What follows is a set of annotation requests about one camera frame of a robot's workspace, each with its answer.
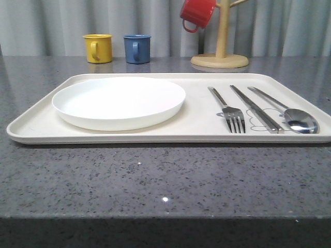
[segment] fork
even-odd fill
[[[214,87],[208,87],[208,89],[217,97],[219,100],[223,114],[227,121],[231,133],[245,133],[245,120],[243,112],[235,107],[230,107],[224,101],[223,97],[218,93]]]

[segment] speckled surface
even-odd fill
[[[330,247],[330,144],[26,146],[6,134],[70,76],[204,72],[189,60],[0,56],[0,247],[246,247],[259,237],[256,247]],[[269,75],[331,114],[329,57],[252,58],[215,72]]]

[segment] white plate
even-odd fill
[[[174,116],[186,93],[177,84],[145,77],[113,77],[60,90],[52,104],[68,123],[87,129],[144,128]]]

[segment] spoon handle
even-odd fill
[[[275,103],[277,103],[279,106],[284,107],[285,109],[288,109],[289,107],[287,107],[285,104],[281,103],[280,101],[276,100],[275,98],[273,98],[272,96],[269,96],[267,93],[263,92],[262,90],[249,86],[247,87],[248,89],[254,91],[255,93],[261,94],[263,96],[265,96],[266,98],[269,98],[270,100],[274,101]]]

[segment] fork handle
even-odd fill
[[[214,87],[208,87],[208,89],[217,97],[220,101],[222,108],[227,107],[227,103],[224,101],[223,97],[218,93],[218,91]]]

